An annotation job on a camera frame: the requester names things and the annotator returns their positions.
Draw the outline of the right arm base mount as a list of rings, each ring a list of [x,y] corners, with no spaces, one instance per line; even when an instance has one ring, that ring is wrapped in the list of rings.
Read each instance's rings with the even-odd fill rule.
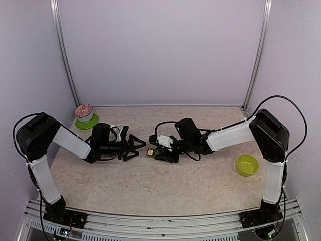
[[[279,202],[270,204],[261,200],[260,208],[244,211],[239,214],[242,228],[259,226],[283,219]]]

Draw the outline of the green weekly pill organizer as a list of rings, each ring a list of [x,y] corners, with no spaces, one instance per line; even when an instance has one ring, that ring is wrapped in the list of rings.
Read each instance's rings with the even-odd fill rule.
[[[163,148],[147,148],[148,149],[154,149],[154,153],[153,153],[153,156],[148,156],[150,158],[156,158],[158,156],[160,156],[163,152],[164,152],[164,149]]]

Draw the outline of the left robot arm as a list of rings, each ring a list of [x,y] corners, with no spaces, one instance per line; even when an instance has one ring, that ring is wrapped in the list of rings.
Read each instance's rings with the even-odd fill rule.
[[[83,140],[44,112],[30,114],[21,120],[25,119],[29,121],[21,127],[18,124],[13,127],[14,147],[27,163],[31,180],[46,205],[46,212],[59,223],[70,219],[70,211],[66,209],[66,202],[54,183],[48,165],[47,152],[51,144],[89,164],[115,158],[126,162],[137,157],[138,150],[146,146],[145,141],[128,133],[128,126],[118,128],[97,123],[92,128],[91,136]]]

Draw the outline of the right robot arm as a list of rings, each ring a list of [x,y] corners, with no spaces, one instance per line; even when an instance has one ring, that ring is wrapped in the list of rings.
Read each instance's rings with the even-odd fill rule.
[[[180,155],[199,161],[199,168],[165,171],[162,184],[147,211],[156,216],[187,216],[255,209],[257,219],[267,223],[276,215],[287,170],[288,129],[269,111],[258,107],[240,122],[206,130],[187,114],[209,120],[212,110],[198,107],[155,107],[150,122],[156,130],[149,141],[154,159],[177,163]],[[173,125],[179,134],[161,135],[158,128]]]

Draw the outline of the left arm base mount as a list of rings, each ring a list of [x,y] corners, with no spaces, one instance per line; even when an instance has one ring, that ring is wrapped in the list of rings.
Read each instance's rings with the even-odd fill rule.
[[[85,212],[66,209],[66,202],[63,196],[54,204],[49,204],[45,201],[44,220],[46,221],[70,228],[84,229],[87,216]]]

